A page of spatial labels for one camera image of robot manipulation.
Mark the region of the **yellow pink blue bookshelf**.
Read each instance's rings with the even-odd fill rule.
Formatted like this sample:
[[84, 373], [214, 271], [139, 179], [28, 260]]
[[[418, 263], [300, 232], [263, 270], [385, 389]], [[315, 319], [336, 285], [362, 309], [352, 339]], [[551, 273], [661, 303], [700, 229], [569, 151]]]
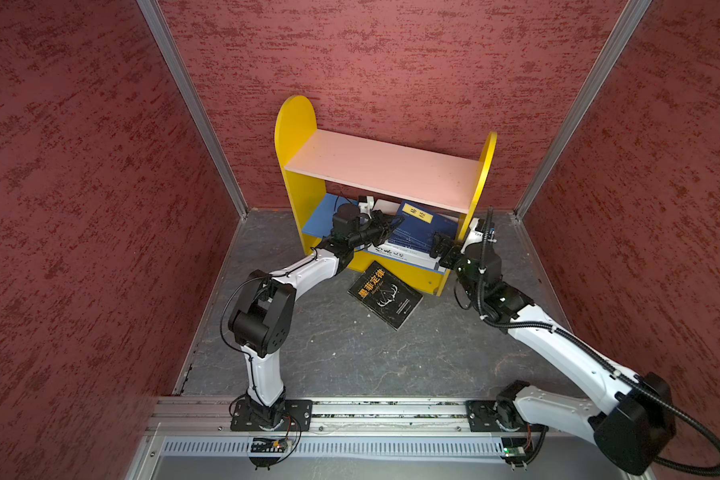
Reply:
[[497, 144], [489, 133], [478, 160], [321, 130], [315, 109], [301, 95], [281, 106], [274, 145], [291, 210], [303, 229], [326, 195], [327, 182], [355, 187], [459, 214], [465, 239]]

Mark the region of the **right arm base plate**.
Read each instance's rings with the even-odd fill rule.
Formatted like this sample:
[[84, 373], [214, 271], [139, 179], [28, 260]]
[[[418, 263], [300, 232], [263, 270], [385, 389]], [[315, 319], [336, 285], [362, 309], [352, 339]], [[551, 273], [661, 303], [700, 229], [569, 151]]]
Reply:
[[529, 424], [508, 400], [467, 400], [466, 419], [471, 432], [540, 433], [541, 425]]

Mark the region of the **corner aluminium profile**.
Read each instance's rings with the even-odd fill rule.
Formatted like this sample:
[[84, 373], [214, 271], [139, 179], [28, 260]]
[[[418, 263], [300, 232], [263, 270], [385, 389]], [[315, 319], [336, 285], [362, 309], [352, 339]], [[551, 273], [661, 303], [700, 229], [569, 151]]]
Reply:
[[651, 0], [626, 2], [532, 180], [514, 208], [518, 222], [522, 222], [530, 211], [651, 4]]
[[185, 62], [181, 57], [159, 2], [154, 0], [138, 0], [137, 5], [238, 215], [242, 219], [246, 219], [250, 208], [235, 178], [221, 141], [212, 126], [212, 122], [191, 79]]

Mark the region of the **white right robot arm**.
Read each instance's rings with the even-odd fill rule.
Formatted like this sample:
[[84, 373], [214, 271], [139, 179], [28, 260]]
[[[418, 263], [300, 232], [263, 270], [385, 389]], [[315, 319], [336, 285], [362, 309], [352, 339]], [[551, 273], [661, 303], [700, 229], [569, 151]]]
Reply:
[[506, 283], [493, 234], [475, 231], [459, 245], [438, 233], [430, 254], [456, 274], [484, 323], [534, 350], [583, 394], [574, 398], [515, 381], [496, 396], [495, 423], [505, 431], [536, 424], [565, 432], [594, 444], [622, 471], [643, 474], [676, 433], [673, 415], [662, 406], [671, 399], [669, 386], [593, 350]]

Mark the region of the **left corner aluminium profile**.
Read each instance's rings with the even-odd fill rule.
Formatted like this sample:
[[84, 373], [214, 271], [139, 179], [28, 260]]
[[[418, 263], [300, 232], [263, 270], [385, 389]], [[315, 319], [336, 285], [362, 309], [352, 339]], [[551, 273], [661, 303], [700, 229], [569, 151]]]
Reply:
[[212, 126], [212, 122], [191, 79], [185, 62], [181, 57], [159, 2], [154, 0], [138, 0], [137, 5], [238, 215], [242, 219], [246, 219], [250, 208], [235, 178], [221, 141]]

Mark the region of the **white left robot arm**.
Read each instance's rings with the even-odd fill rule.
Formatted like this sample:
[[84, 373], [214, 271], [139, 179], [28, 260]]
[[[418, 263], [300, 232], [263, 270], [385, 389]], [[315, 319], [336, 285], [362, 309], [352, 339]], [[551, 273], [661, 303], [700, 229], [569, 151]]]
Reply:
[[403, 223], [399, 215], [336, 213], [330, 234], [303, 259], [272, 272], [256, 270], [225, 306], [222, 333], [234, 337], [232, 350], [243, 354], [248, 382], [246, 397], [266, 414], [281, 413], [285, 385], [279, 350], [291, 329], [296, 301], [318, 284], [343, 272], [357, 252], [385, 243]]

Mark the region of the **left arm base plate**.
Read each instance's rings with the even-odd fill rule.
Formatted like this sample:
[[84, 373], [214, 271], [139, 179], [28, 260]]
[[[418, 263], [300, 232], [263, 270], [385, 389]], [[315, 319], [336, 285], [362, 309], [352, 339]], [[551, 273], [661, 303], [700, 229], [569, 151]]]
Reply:
[[233, 432], [298, 433], [310, 429], [313, 402], [311, 400], [279, 399], [272, 406], [262, 406], [245, 398], [232, 409], [230, 430]]

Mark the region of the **black book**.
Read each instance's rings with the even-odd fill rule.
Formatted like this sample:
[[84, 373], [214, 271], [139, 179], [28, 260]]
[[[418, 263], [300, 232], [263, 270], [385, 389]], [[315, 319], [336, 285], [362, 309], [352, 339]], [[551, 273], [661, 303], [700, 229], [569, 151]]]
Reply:
[[423, 299], [423, 295], [374, 261], [349, 287], [348, 294], [399, 330]]

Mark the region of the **blue book yellow label front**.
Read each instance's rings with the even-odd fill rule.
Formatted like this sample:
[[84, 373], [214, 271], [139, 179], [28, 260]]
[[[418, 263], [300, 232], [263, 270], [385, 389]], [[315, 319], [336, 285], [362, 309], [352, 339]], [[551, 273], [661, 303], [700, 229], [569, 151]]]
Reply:
[[420, 252], [430, 252], [436, 233], [454, 240], [458, 231], [456, 220], [437, 213], [429, 206], [414, 202], [403, 202], [396, 215], [403, 221], [394, 230], [388, 241]]

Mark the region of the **right corner aluminium profile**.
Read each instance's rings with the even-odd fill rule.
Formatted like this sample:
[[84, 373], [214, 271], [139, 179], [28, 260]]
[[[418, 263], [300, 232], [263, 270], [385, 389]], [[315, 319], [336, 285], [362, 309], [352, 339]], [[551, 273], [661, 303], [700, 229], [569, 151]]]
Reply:
[[522, 222], [530, 211], [651, 4], [651, 0], [626, 2], [532, 180], [514, 208], [518, 222]]

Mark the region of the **white heritage cultural book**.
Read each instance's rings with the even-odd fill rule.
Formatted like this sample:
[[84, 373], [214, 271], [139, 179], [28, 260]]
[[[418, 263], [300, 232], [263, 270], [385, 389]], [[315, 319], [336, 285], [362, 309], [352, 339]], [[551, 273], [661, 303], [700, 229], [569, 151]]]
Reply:
[[389, 242], [379, 246], [371, 245], [367, 249], [368, 253], [373, 255], [392, 259], [407, 265], [415, 266], [424, 270], [444, 274], [446, 269], [438, 265], [438, 259], [431, 257], [428, 253], [424, 253], [415, 249], [406, 248]]

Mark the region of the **white book brown pattern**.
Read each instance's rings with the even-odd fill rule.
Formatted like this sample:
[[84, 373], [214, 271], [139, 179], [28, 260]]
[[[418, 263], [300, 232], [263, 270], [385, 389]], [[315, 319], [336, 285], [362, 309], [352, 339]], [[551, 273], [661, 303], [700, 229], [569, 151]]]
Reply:
[[375, 201], [373, 210], [380, 211], [386, 215], [395, 216], [400, 208], [400, 204], [389, 200], [378, 199]]

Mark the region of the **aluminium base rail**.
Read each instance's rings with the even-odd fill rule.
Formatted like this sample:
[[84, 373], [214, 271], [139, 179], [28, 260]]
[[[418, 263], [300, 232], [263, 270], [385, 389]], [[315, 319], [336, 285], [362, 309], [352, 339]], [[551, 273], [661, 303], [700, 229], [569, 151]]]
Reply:
[[567, 439], [548, 432], [471, 432], [463, 398], [315, 397], [310, 429], [296, 433], [233, 432], [232, 409], [242, 398], [164, 396], [158, 399], [127, 478], [152, 479], [170, 454], [254, 457], [257, 438], [294, 442], [296, 458], [455, 461], [519, 470], [531, 455], [527, 440], [546, 446]]

